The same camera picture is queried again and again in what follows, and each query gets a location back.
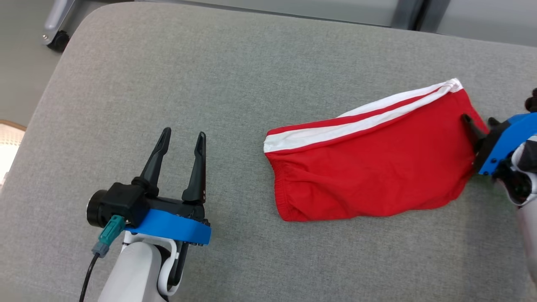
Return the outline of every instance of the teal connector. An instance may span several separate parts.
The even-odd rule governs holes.
[[[110,245],[125,229],[125,220],[119,215],[114,215],[110,221],[106,224],[103,231],[99,235],[99,242],[97,242],[91,251],[93,254],[99,254],[100,258],[104,258],[108,253]]]
[[[99,242],[110,246],[112,242],[125,229],[125,220],[119,215],[114,215],[104,227],[104,230],[99,235]]]

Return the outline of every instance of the caster wheel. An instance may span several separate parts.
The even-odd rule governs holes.
[[[52,49],[55,52],[62,53],[64,49],[67,47],[68,42],[69,42],[69,35],[65,31],[58,31],[56,35],[54,36],[54,39],[52,39],[52,42],[50,42],[50,44],[47,45],[47,47]]]

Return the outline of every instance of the gray cushion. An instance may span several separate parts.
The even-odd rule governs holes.
[[[1,193],[2,299],[77,299],[100,232],[85,220],[88,198],[138,175],[166,126],[162,196],[180,196],[197,133],[207,133],[213,227],[208,246],[189,249],[172,300],[536,298],[515,209],[487,179],[474,177],[437,210],[289,223],[278,216],[262,147],[272,128],[452,77],[483,117],[508,118],[536,86],[536,53],[188,5],[105,6],[73,35]],[[97,262],[89,300],[118,253],[116,242]]]

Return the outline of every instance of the red shorts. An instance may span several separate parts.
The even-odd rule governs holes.
[[[281,217],[390,216],[446,205],[472,175],[463,113],[486,130],[454,78],[334,119],[270,130],[264,152]]]

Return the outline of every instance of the gray floor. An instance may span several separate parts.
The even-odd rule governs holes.
[[[40,43],[45,19],[54,0],[0,1],[0,119],[27,126],[60,59]],[[106,3],[79,1],[65,30]]]

